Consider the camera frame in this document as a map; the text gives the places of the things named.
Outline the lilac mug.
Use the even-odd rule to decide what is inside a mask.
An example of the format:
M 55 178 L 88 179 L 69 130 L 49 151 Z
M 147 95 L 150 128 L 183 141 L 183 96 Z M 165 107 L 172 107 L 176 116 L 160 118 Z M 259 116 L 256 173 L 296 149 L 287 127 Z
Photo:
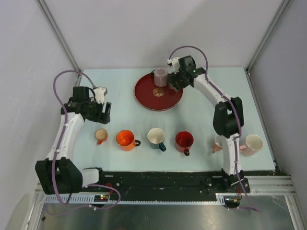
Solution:
M 152 72 L 154 84 L 158 87 L 165 87 L 167 85 L 168 72 L 165 68 L 158 68 Z

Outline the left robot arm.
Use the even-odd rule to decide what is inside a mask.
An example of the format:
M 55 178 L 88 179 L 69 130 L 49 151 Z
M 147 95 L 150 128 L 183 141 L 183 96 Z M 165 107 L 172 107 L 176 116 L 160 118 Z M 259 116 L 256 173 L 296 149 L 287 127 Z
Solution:
M 37 161 L 35 171 L 47 195 L 78 193 L 86 185 L 96 191 L 106 187 L 101 168 L 78 169 L 72 162 L 77 137 L 85 121 L 101 124 L 110 122 L 111 103 L 105 102 L 104 87 L 78 86 L 61 108 L 61 121 L 55 142 L 42 161 Z

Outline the small orange cup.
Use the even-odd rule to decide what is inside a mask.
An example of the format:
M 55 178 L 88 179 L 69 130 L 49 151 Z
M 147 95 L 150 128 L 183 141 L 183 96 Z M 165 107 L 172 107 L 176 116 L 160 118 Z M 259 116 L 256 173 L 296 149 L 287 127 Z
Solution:
M 97 144 L 100 145 L 105 142 L 108 138 L 108 133 L 105 129 L 99 129 L 95 133 L 95 138 L 97 139 Z

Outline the small salmon pink mug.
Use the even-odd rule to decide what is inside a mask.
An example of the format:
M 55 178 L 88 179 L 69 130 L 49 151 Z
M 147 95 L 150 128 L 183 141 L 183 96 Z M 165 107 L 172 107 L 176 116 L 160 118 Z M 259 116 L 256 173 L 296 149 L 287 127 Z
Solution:
M 223 146 L 222 146 L 221 136 L 217 135 L 217 136 L 215 136 L 215 138 L 213 140 L 212 153 L 216 153 L 217 151 L 220 151 L 222 149 L 223 149 Z

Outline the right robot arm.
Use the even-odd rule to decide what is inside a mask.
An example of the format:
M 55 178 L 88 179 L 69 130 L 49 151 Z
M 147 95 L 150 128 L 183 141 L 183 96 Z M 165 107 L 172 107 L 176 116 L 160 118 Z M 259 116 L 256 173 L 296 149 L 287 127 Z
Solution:
M 167 77 L 172 89 L 179 91 L 191 86 L 213 105 L 213 128 L 221 138 L 223 149 L 222 177 L 218 183 L 225 191 L 233 192 L 244 178 L 239 163 L 239 138 L 244 125 L 242 100 L 223 92 L 208 76 L 207 68 L 197 68 L 192 56 L 170 57 L 167 64 L 173 68 Z

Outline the orange mug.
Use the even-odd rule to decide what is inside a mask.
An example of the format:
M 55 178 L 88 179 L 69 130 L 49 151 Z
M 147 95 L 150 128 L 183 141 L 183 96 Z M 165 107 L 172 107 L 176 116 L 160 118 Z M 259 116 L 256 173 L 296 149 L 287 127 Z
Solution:
M 116 136 L 116 141 L 123 151 L 131 151 L 141 145 L 141 142 L 136 140 L 134 134 L 129 130 L 120 131 Z

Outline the red mug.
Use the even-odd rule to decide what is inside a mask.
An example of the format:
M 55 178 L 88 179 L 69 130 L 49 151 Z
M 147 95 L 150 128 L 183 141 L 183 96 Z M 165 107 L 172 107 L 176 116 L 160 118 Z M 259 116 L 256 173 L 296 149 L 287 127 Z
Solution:
M 187 131 L 177 133 L 175 137 L 177 151 L 183 153 L 185 156 L 190 155 L 190 148 L 193 145 L 193 135 Z

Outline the large pale pink mug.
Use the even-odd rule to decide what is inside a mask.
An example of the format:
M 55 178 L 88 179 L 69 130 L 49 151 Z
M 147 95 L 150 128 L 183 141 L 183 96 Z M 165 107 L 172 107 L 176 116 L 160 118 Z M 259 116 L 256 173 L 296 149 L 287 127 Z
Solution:
M 264 142 L 258 135 L 252 134 L 245 138 L 243 145 L 239 147 L 240 153 L 245 156 L 253 156 L 263 149 Z

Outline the dark green mug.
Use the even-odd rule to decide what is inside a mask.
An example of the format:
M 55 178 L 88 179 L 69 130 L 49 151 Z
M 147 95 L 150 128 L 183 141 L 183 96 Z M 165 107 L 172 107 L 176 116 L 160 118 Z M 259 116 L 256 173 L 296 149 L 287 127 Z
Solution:
M 162 152 L 166 151 L 164 145 L 165 133 L 160 128 L 152 128 L 147 134 L 147 139 L 152 149 L 159 149 Z

